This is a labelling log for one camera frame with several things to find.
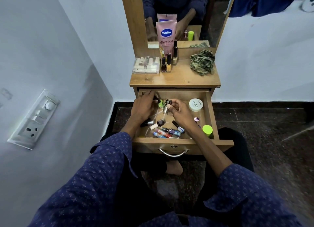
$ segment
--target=right hand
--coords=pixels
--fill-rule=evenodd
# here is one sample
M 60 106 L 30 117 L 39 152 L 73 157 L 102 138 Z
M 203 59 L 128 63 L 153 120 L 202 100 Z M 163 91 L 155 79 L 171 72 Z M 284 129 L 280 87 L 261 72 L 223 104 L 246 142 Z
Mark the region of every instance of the right hand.
M 151 17 L 145 20 L 146 35 L 148 41 L 158 41 L 157 34 L 155 32 L 154 22 Z
M 192 117 L 190 109 L 184 102 L 179 99 L 171 99 L 171 101 L 172 104 L 167 105 L 167 108 L 173 114 L 173 117 L 179 126 L 187 131 L 198 127 Z

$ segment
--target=wooden tabletop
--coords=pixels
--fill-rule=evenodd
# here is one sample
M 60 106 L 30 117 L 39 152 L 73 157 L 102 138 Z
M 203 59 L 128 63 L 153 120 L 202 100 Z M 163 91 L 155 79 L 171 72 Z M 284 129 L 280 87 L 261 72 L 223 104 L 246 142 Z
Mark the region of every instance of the wooden tabletop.
M 170 73 L 132 74 L 130 87 L 176 87 L 176 88 L 212 88 L 220 87 L 220 79 L 214 64 L 214 74 L 200 76 L 190 69 L 190 59 L 178 59 Z

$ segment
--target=open drawer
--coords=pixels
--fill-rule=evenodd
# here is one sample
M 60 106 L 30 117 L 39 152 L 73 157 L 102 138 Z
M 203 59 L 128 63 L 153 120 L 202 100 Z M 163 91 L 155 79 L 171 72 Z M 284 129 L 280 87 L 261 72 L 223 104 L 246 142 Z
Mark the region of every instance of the open drawer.
M 147 90 L 148 89 L 139 89 L 139 95 L 144 94 Z M 158 97 L 162 100 L 177 98 L 182 100 L 186 104 L 188 104 L 188 102 L 193 98 L 198 98 L 202 100 L 202 110 L 200 110 L 199 112 L 191 111 L 192 116 L 198 117 L 200 119 L 198 124 L 201 127 L 203 127 L 204 125 L 210 125 L 213 128 L 212 141 L 223 152 L 234 145 L 233 140 L 219 139 L 209 89 L 169 88 L 151 90 L 155 91 Z M 172 121 L 174 120 L 172 114 L 170 112 L 167 115 L 163 114 L 162 110 L 158 108 L 157 104 L 151 118 L 154 118 L 156 122 L 159 119 L 163 118 L 166 121 L 166 124 L 162 126 L 163 128 L 177 129 L 172 124 Z M 133 149 L 136 152 L 157 154 L 164 153 L 172 157 L 179 157 L 183 154 L 202 155 L 197 144 L 192 139 L 190 139 L 188 134 L 182 134 L 179 139 L 156 138 L 152 135 L 148 126 L 142 127 L 137 130 L 135 138 L 133 139 Z

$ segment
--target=pink lotion tube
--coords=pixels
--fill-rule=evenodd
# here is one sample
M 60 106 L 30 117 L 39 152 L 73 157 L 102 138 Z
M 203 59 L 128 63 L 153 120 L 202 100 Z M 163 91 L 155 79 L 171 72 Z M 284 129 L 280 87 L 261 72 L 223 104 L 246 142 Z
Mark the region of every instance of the pink lotion tube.
M 159 50 L 161 57 L 166 54 L 173 54 L 173 44 L 175 41 L 177 20 L 168 20 L 156 22 L 157 36 L 159 42 Z
M 157 14 L 158 22 L 174 20 L 176 19 L 176 15 L 168 15 L 168 14 Z

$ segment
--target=foot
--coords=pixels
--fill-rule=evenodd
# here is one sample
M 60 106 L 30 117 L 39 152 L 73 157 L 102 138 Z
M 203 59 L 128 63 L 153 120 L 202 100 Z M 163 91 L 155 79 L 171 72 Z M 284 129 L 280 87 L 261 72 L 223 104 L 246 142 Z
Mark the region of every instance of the foot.
M 167 171 L 168 174 L 181 175 L 183 173 L 183 168 L 179 161 L 169 161 L 167 163 Z

